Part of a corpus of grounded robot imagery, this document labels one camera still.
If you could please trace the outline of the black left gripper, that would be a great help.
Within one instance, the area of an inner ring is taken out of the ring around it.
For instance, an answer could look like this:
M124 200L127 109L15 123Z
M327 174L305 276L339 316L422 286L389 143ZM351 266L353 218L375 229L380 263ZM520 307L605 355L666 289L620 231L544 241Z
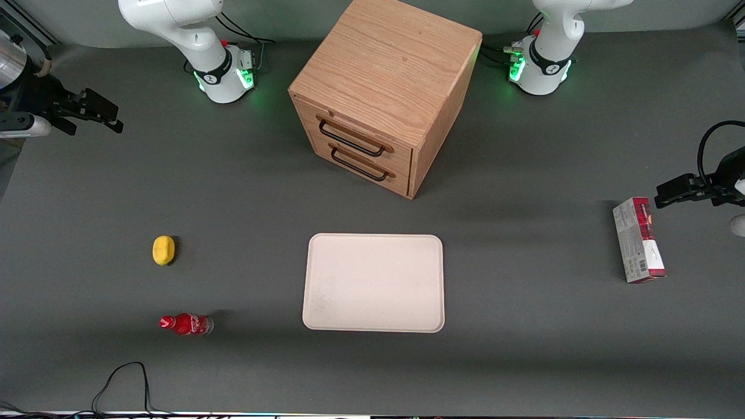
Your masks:
M697 152L697 170L703 183L703 191L696 175L679 175L657 186L657 196L654 198L657 209L677 203L706 200L710 200L715 207L723 204L744 207L744 148L726 154L716 170L708 175L704 173L703 157L704 151L700 148Z

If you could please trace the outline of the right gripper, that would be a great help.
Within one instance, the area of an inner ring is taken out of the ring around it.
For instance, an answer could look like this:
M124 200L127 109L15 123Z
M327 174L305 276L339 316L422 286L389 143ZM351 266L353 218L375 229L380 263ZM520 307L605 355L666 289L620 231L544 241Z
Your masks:
M106 127L120 134L123 122L118 119L119 107L91 88L76 94L53 75L37 77L33 74L19 77L5 87L5 120L9 121L21 112L36 116L83 119L96 117L106 121Z

